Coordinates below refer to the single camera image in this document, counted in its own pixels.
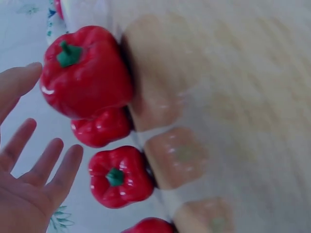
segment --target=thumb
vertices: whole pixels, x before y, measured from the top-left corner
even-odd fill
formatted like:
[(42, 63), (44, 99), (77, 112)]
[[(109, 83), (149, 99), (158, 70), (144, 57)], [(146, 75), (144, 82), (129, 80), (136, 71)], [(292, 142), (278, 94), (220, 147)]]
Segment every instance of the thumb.
[(0, 73), (0, 111), (11, 101), (29, 92), (41, 72), (41, 63), (31, 63), (26, 67), (15, 67)]

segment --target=bell pepper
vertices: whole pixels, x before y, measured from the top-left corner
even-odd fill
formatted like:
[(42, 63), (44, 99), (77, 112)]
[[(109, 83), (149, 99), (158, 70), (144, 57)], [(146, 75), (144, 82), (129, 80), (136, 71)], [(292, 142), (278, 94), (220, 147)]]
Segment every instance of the bell pepper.
[(133, 87), (119, 46), (109, 31), (87, 26), (56, 39), (45, 53), (40, 87), (45, 100), (71, 119), (121, 108)]
[(173, 227), (168, 222), (156, 218), (148, 217), (137, 223), (134, 227), (121, 233), (173, 233)]
[(98, 152), (89, 162), (89, 173), (93, 196), (111, 209), (143, 201), (154, 189), (140, 151), (132, 146)]
[(63, 16), (62, 5), (61, 5), (60, 0), (54, 0), (54, 5), (55, 5), (56, 12), (59, 14), (61, 19), (63, 20), (64, 16)]
[(100, 148), (129, 135), (131, 122), (122, 108), (110, 108), (92, 120), (71, 120), (71, 129), (80, 142)]

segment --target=finger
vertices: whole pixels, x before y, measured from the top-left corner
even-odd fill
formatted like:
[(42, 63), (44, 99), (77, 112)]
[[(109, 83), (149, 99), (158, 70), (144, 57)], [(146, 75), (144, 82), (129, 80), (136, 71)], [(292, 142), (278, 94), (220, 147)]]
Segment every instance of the finger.
[(5, 106), (29, 92), (38, 81), (42, 72), (40, 63), (26, 67), (15, 67), (0, 73), (0, 111)]
[(80, 145), (72, 146), (65, 154), (62, 164), (58, 168), (54, 178), (44, 187), (44, 192), (51, 200), (54, 208), (67, 197), (74, 178), (79, 170), (83, 155)]
[(11, 172), (26, 143), (36, 128), (34, 119), (27, 119), (15, 132), (8, 144), (0, 152), (0, 167)]
[(6, 117), (10, 114), (10, 112), (15, 108), (19, 101), (19, 98), (17, 100), (14, 100), (10, 102), (1, 112), (0, 112), (0, 125), (4, 122)]
[(61, 139), (53, 139), (48, 144), (34, 167), (29, 172), (22, 175), (19, 179), (36, 187), (42, 187), (45, 185), (59, 158), (60, 153), (63, 150), (63, 147), (64, 143)]

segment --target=green pepper stem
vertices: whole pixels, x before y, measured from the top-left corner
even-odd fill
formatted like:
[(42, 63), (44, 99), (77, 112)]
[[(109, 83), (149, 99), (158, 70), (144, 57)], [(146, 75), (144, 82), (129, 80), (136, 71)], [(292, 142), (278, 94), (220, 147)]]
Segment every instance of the green pepper stem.
[(107, 173), (106, 178), (112, 187), (120, 186), (124, 182), (124, 173), (121, 170), (112, 168)]
[(63, 51), (67, 54), (67, 55), (70, 55), (71, 54), (71, 51), (70, 51), (70, 48), (66, 42), (66, 40), (63, 40), (61, 43), (60, 43), (60, 46), (62, 47)]
[(70, 45), (66, 40), (63, 40), (59, 46), (62, 48), (62, 52), (56, 58), (61, 67), (65, 68), (79, 63), (82, 55), (81, 47)]

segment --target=wooden table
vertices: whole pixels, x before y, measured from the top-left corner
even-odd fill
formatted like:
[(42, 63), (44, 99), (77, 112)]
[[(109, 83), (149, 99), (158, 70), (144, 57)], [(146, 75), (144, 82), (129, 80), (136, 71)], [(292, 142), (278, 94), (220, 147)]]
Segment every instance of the wooden table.
[(110, 7), (135, 126), (180, 232), (311, 232), (310, 2)]

